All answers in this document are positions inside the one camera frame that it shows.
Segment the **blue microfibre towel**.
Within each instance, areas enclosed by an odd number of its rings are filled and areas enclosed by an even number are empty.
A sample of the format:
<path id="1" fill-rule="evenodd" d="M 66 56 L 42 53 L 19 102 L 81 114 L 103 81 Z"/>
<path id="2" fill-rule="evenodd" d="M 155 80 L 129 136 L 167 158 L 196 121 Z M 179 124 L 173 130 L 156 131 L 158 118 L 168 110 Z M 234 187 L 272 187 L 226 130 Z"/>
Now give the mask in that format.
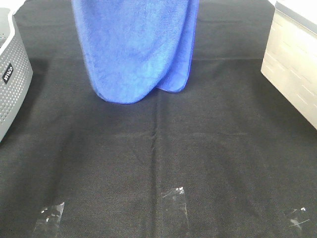
<path id="1" fill-rule="evenodd" d="M 133 104 L 188 81 L 197 0 L 74 0 L 74 20 L 94 92 Z"/>

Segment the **middle clear tape strip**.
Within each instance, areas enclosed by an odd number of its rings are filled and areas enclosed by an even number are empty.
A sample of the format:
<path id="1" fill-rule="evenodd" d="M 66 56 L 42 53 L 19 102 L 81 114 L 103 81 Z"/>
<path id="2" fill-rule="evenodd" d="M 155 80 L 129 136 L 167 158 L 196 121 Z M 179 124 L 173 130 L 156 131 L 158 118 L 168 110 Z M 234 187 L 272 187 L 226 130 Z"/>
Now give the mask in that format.
<path id="1" fill-rule="evenodd" d="M 161 193 L 161 237 L 189 238 L 187 204 L 183 187 Z"/>

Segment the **clear tape strip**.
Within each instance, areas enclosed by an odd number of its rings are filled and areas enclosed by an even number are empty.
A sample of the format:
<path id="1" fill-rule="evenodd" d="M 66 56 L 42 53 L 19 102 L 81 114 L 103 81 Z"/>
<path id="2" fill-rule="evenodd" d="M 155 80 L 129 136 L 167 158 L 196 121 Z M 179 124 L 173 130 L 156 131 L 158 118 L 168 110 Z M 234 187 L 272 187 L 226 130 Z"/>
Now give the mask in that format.
<path id="1" fill-rule="evenodd" d="M 36 220 L 32 238 L 57 238 L 59 225 L 62 218 L 65 203 L 52 205 L 41 209 Z"/>
<path id="2" fill-rule="evenodd" d="M 189 238 L 187 204 L 183 187 L 161 193 L 161 237 Z"/>
<path id="3" fill-rule="evenodd" d="M 287 220 L 288 227 L 299 234 L 304 231 L 305 225 L 310 221 L 308 210 L 305 207 L 283 210 L 283 215 Z"/>

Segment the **beige box with grey lid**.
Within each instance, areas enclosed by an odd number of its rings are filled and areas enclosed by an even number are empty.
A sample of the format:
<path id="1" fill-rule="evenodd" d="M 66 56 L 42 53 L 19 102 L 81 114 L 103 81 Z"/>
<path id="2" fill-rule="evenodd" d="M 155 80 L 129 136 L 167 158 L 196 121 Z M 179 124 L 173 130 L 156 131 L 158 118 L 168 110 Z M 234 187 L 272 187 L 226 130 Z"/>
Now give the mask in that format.
<path id="1" fill-rule="evenodd" d="M 317 2 L 278 0 L 261 73 L 317 125 Z"/>

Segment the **grey perforated laundry basket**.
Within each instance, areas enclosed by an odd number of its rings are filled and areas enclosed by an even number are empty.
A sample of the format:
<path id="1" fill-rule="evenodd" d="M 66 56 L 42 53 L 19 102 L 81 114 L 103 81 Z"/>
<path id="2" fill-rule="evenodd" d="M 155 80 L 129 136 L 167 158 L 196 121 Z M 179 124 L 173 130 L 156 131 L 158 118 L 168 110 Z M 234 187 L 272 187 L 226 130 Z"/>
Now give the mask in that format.
<path id="1" fill-rule="evenodd" d="M 28 92 L 33 70 L 9 8 L 0 9 L 0 138 L 17 116 Z"/>

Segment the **left clear tape strip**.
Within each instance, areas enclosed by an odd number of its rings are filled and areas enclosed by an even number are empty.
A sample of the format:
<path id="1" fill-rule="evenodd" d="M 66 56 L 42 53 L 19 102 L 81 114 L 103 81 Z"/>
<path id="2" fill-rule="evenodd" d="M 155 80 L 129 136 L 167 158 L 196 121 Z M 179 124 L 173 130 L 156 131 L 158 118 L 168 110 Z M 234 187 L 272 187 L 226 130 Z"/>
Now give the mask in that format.
<path id="1" fill-rule="evenodd" d="M 65 203 L 52 205 L 41 209 L 36 220 L 32 238 L 57 238 L 59 225 L 62 218 Z"/>

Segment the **right clear tape strip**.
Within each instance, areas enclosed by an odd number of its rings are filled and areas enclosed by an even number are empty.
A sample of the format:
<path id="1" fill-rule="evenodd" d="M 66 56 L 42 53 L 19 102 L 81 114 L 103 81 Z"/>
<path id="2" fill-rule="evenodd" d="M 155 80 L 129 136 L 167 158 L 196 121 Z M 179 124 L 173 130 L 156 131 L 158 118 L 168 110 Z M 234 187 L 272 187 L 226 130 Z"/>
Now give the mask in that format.
<path id="1" fill-rule="evenodd" d="M 310 221 L 308 210 L 305 207 L 283 210 L 283 215 L 287 220 L 288 227 L 299 234 L 304 231 L 305 225 Z"/>

